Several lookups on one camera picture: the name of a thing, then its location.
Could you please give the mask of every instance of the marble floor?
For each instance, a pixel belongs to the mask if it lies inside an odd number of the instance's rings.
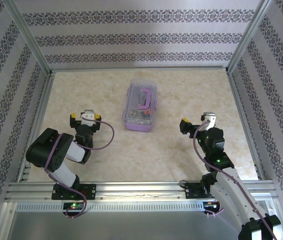
[[[131,79],[157,84],[157,111],[151,132],[126,130],[122,120]],[[200,124],[203,112],[214,112],[223,129],[225,151],[242,180],[256,180],[252,157],[225,70],[104,70],[57,73],[41,131],[46,128],[75,135],[69,116],[93,109],[115,129],[110,146],[91,153],[85,165],[65,160],[81,181],[200,180],[206,174],[192,140],[182,135],[183,117]],[[104,146],[111,129],[101,125],[94,147]],[[29,182],[50,182],[43,168],[32,166]]]

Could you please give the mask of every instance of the plastic storage box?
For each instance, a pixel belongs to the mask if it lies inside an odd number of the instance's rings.
[[[132,79],[123,112],[126,129],[149,132],[154,124],[157,87],[152,80]]]

